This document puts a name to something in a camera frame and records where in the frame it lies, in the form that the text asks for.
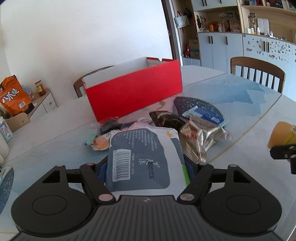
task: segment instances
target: dining table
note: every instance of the dining table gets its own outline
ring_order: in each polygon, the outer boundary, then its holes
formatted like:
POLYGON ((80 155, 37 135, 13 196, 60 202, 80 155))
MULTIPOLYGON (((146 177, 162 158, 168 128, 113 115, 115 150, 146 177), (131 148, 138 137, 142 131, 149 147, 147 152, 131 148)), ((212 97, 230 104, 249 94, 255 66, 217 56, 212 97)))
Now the dining table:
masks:
MULTIPOLYGON (((279 121, 296 123, 296 103, 269 87, 218 70, 182 66, 181 74, 182 93, 121 117, 118 122, 148 118, 149 112, 156 110, 174 112, 178 96, 201 99, 217 107, 232 139, 212 146, 207 151, 207 163, 220 169, 236 164, 273 194, 282 206, 274 232, 283 240, 291 240, 296 227, 296 175, 291 174, 286 160, 271 158, 267 143, 279 121)), ((10 194, 3 198, 5 203, 0 198, 0 241, 18 233, 10 214, 12 203, 46 172, 59 164, 76 169, 88 162, 99 163, 108 155, 108 150, 94 151, 84 145, 98 128, 88 98, 83 96, 13 133, 8 142, 10 153, 1 164, 11 166, 14 177, 10 194)), ((69 186, 83 191, 80 184, 69 186)), ((213 184, 210 191, 221 187, 223 183, 213 184)))

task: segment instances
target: metal rivet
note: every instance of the metal rivet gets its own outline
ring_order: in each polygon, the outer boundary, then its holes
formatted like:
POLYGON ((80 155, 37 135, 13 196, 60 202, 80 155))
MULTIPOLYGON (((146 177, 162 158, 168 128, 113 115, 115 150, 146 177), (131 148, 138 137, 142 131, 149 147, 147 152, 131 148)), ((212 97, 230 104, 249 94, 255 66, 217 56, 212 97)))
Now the metal rivet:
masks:
POLYGON ((108 201, 111 201, 112 199, 113 199, 113 196, 111 194, 108 194, 108 193, 101 194, 99 196, 99 200, 100 201, 103 201, 103 202, 108 202, 108 201))
POLYGON ((194 199, 194 195, 191 193, 183 193, 180 195, 180 199, 183 201, 192 201, 194 199))

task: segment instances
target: barcode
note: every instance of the barcode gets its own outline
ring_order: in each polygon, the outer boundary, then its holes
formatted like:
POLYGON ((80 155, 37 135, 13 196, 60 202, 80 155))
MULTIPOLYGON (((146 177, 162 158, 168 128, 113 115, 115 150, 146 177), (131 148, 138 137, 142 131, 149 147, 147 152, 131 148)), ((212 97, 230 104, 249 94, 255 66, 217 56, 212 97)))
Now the barcode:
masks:
POLYGON ((113 151, 112 181, 131 179, 131 150, 118 149, 113 151))
POLYGON ((19 104, 20 108, 23 108, 25 106, 25 102, 23 101, 22 103, 19 104))

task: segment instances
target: red box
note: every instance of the red box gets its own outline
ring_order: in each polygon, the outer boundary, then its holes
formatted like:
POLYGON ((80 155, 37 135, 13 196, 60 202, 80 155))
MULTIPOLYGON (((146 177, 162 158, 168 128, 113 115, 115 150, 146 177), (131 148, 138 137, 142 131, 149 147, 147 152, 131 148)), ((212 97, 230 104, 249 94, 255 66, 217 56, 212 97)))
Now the red box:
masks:
POLYGON ((97 121, 122 117, 182 92, 179 60, 139 58, 82 79, 97 121))

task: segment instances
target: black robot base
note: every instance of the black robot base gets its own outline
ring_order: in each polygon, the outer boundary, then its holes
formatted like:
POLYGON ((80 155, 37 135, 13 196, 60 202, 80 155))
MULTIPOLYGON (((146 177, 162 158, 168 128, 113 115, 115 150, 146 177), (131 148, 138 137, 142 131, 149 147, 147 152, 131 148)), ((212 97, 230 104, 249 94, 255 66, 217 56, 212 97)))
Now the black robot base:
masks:
POLYGON ((279 201, 237 165, 191 165, 179 195, 121 196, 104 186, 107 158, 79 169, 56 166, 13 203, 13 241, 228 241, 281 239, 273 232, 279 201), (209 192, 212 183, 223 188, 209 192), (84 193, 68 183, 81 183, 84 193))

